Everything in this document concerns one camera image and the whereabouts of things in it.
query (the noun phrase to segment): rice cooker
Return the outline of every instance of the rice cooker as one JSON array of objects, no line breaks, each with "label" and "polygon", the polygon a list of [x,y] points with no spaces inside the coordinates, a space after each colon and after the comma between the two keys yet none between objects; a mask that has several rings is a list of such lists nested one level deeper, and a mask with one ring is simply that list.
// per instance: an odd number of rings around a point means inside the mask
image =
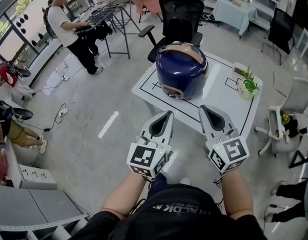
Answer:
[{"label": "rice cooker", "polygon": [[157,51],[156,71],[165,94],[190,99],[202,92],[208,76],[208,61],[197,46],[175,42]]}]

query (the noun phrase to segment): clothes drying rack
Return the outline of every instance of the clothes drying rack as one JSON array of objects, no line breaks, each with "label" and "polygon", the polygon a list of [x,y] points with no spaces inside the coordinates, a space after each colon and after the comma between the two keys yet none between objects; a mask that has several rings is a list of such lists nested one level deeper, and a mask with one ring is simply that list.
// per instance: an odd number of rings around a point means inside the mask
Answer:
[{"label": "clothes drying rack", "polygon": [[[126,11],[126,5],[130,4],[130,10],[129,13]],[[126,25],[132,21],[135,27],[138,29],[139,32],[141,32],[140,28],[136,25],[135,21],[131,17],[132,13],[132,0],[114,0],[112,2],[109,2],[105,6],[98,8],[93,11],[93,8],[90,9],[90,11],[93,12],[93,14],[87,18],[86,22],[88,22],[92,27],[86,30],[76,31],[76,34],[88,32],[90,30],[95,29],[97,26],[99,26],[102,22],[109,21],[111,23],[112,29],[116,32],[116,30],[119,30],[124,38],[125,38],[125,44],[126,44],[126,50],[127,52],[118,52],[118,51],[110,51],[109,43],[107,38],[105,37],[106,47],[108,51],[108,55],[111,58],[111,54],[127,54],[128,58],[130,59],[130,50],[129,50],[129,44],[127,35],[138,35],[139,33],[127,33],[126,32]],[[117,18],[116,14],[120,14],[121,19]]]}]

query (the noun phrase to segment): gray floor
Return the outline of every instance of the gray floor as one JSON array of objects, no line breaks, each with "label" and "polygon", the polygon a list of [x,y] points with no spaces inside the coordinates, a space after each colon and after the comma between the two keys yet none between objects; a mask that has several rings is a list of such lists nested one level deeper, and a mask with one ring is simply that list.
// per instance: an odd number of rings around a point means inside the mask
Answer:
[{"label": "gray floor", "polygon": [[[138,19],[134,8],[132,11],[133,17]],[[138,24],[141,29],[147,25],[155,25],[154,37],[157,41],[162,38],[163,23],[157,16],[144,15],[141,21]],[[129,23],[128,30],[135,32],[136,28]],[[307,66],[298,59],[300,51],[293,49],[282,66],[279,66],[278,55],[273,57],[271,50],[265,48],[264,53],[261,53],[265,33],[256,26],[251,26],[241,39],[237,29],[225,24],[217,27],[213,23],[207,23],[200,26],[198,31],[203,33],[202,50],[232,63],[250,65],[254,74],[263,80],[255,126],[268,127],[267,109],[283,102],[283,95],[289,93],[293,77],[308,79]],[[99,50],[104,51],[99,58],[104,71],[98,75],[89,75],[84,68],[79,70],[82,65],[78,60],[71,57],[67,49],[62,49],[46,66],[33,88],[39,90],[56,86],[66,70],[63,62],[67,59],[66,75],[70,76],[70,79],[55,89],[40,91],[26,104],[34,113],[34,117],[28,122],[40,128],[50,127],[59,107],[63,103],[67,104],[66,118],[45,134],[48,140],[47,150],[44,155],[37,157],[36,164],[51,170],[59,188],[66,191],[79,206],[93,213],[100,209],[106,195],[129,173],[126,158],[130,143],[135,140],[144,122],[151,117],[145,102],[132,94],[131,89],[151,66],[147,55],[152,44],[148,38],[137,35],[129,35],[127,39],[131,59],[121,54],[113,54],[112,58],[109,58],[105,42],[97,43]],[[114,33],[109,36],[108,41],[112,51],[125,51],[121,34]],[[93,112],[86,127],[77,124],[77,106],[80,111],[78,122],[81,125],[86,124],[91,111]],[[98,138],[98,134],[115,111],[119,112],[118,117],[102,139]],[[181,178],[188,177],[191,185],[210,193],[216,202],[220,202],[222,192],[213,184],[219,174],[205,158],[202,150],[204,136],[178,120],[175,120],[173,132],[171,146],[177,159],[168,175],[169,182],[176,183]],[[265,208],[269,204],[282,207],[295,204],[293,200],[270,197],[270,189],[279,180],[297,183],[302,171],[301,166],[288,169],[290,155],[275,158],[268,151],[263,156],[258,156],[257,151],[266,141],[266,136],[250,131],[247,144],[251,156],[241,167],[253,195],[255,216],[261,226]],[[268,211],[280,210],[269,208]],[[304,235],[307,226],[303,218],[279,225],[269,223],[266,224],[265,234],[270,240],[298,240]]]}]

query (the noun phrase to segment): potted plant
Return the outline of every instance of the potted plant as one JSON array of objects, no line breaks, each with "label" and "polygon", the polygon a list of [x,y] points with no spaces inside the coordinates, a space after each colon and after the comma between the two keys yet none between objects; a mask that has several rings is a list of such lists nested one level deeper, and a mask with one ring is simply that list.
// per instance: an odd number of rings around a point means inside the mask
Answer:
[{"label": "potted plant", "polygon": [[250,66],[247,67],[247,71],[242,72],[242,75],[245,79],[239,83],[238,92],[243,99],[249,101],[259,92],[260,88],[254,79]]}]

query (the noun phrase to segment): hand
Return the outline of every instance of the hand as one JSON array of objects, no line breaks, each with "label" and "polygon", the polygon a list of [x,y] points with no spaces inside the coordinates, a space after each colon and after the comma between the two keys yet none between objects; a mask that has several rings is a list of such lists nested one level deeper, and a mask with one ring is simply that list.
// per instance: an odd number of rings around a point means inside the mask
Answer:
[{"label": "hand", "polygon": [[88,23],[88,22],[80,22],[80,24],[81,24],[82,27],[87,27],[87,26],[90,25],[90,23]]}]

